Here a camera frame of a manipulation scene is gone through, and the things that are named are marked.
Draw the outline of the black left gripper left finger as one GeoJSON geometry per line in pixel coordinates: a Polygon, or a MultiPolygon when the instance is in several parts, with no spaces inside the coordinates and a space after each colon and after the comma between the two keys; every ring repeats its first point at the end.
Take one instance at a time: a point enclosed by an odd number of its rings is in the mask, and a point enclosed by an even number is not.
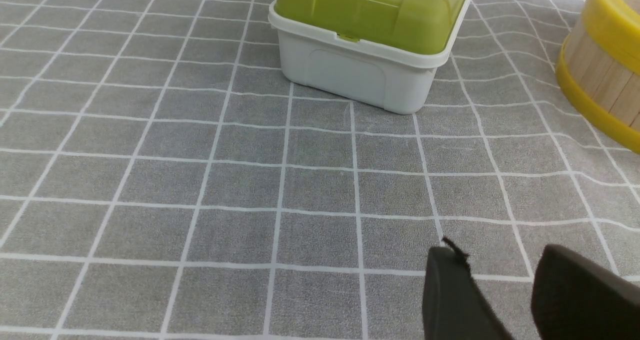
{"type": "Polygon", "coordinates": [[[429,249],[422,296],[425,339],[512,339],[475,282],[462,251],[447,237],[429,249]]]}

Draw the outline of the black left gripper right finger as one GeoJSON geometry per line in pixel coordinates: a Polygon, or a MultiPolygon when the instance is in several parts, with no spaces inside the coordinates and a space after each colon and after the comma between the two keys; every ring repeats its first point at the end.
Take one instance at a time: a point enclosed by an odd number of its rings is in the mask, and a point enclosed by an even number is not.
{"type": "Polygon", "coordinates": [[[542,339],[638,339],[640,289],[559,244],[544,247],[531,313],[542,339]]]}

